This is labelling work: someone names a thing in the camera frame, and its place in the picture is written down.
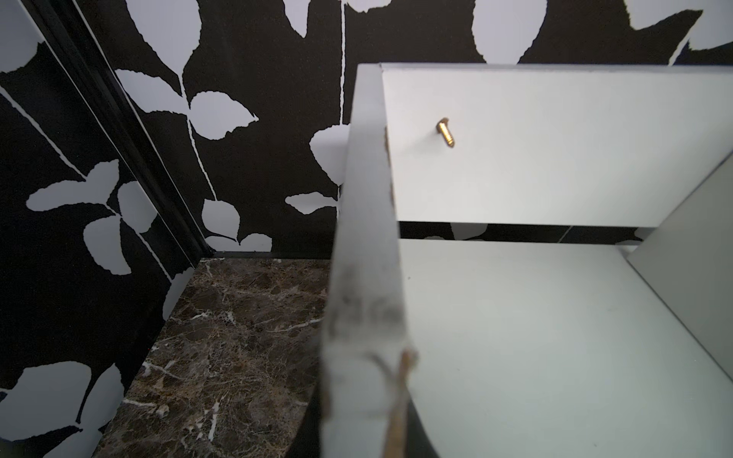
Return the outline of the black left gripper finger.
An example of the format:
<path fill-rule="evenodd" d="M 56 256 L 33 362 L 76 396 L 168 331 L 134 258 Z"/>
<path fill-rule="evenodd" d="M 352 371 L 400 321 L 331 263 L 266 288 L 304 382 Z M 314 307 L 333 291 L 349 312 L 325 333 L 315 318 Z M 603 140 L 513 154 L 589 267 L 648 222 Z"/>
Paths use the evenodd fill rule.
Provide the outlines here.
<path fill-rule="evenodd" d="M 402 420 L 404 423 L 403 456 L 405 458 L 439 458 L 440 455 L 433 446 L 410 396 L 407 398 Z"/>

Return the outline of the white wooden bookshelf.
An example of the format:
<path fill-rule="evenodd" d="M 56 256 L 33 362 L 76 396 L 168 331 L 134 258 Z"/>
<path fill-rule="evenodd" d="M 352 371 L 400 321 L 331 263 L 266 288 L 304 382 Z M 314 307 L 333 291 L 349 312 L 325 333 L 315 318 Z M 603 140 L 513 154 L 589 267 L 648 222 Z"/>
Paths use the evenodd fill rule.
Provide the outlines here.
<path fill-rule="evenodd" d="M 321 342 L 324 457 L 731 456 L 731 68 L 360 66 Z"/>

